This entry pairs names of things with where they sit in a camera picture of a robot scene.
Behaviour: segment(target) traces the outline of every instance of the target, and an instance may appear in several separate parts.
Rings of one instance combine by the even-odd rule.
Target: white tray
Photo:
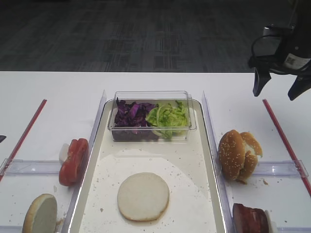
[[[112,101],[106,103],[70,232],[214,233],[215,224],[224,230],[202,108],[195,100],[193,106],[197,130],[188,141],[113,142],[107,129]],[[156,221],[132,222],[119,213],[119,186],[139,172],[154,172],[169,186],[169,206]]]

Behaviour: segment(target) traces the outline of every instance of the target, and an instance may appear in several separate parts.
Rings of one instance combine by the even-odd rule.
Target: sesame seed bun
[[[236,180],[245,162],[245,147],[239,132],[231,130],[225,133],[220,140],[218,153],[224,176],[228,180]]]
[[[262,157],[262,149],[251,133],[231,130],[220,140],[218,154],[225,178],[246,183],[256,168],[257,156]]]

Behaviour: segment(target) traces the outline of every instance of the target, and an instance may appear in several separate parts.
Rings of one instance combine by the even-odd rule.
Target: red straw
[[[18,143],[16,144],[16,146],[14,147],[12,153],[10,154],[10,157],[8,158],[8,160],[6,161],[6,164],[4,166],[3,169],[3,173],[6,171],[6,169],[9,167],[9,165],[11,164],[12,160],[14,159],[15,155],[17,154],[19,148],[21,147],[21,144],[23,144],[27,134],[29,133],[30,129],[32,128],[32,126],[34,125],[35,121],[37,120],[39,114],[41,113],[44,105],[46,104],[47,100],[43,100],[40,104],[40,106],[38,107],[37,111],[35,112],[33,118],[31,119],[31,121],[29,122],[27,128],[25,129],[24,133],[22,134],[22,136],[20,137]],[[0,181],[2,180],[4,174],[0,175]]]
[[[271,120],[273,121],[274,125],[276,126],[278,134],[280,135],[280,137],[281,137],[288,153],[290,154],[292,160],[297,161],[298,160],[297,156],[295,155],[293,148],[291,147],[289,141],[287,140],[287,138],[285,136],[285,133],[283,132],[279,122],[277,121],[277,118],[274,115],[272,108],[270,107],[270,104],[268,103],[268,101],[266,99],[262,100],[262,102],[263,102],[264,106],[266,107],[266,109],[267,109],[267,111],[271,117]],[[303,171],[303,169],[300,167],[299,163],[297,164],[297,166],[298,166],[298,170]],[[302,179],[302,182],[305,185],[309,195],[311,196],[311,185],[310,185],[308,178],[307,177],[301,177],[301,179]]]

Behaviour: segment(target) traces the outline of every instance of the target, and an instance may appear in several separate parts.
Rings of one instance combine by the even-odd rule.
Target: bun half
[[[239,132],[231,130],[225,133],[218,152],[224,176],[228,180],[236,180],[245,162],[245,147]]]

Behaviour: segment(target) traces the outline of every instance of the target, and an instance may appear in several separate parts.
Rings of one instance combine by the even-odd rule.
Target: red tomato
[[[88,152],[88,142],[84,138],[73,139],[68,149],[68,156],[59,171],[59,182],[72,186],[81,178],[81,163]]]

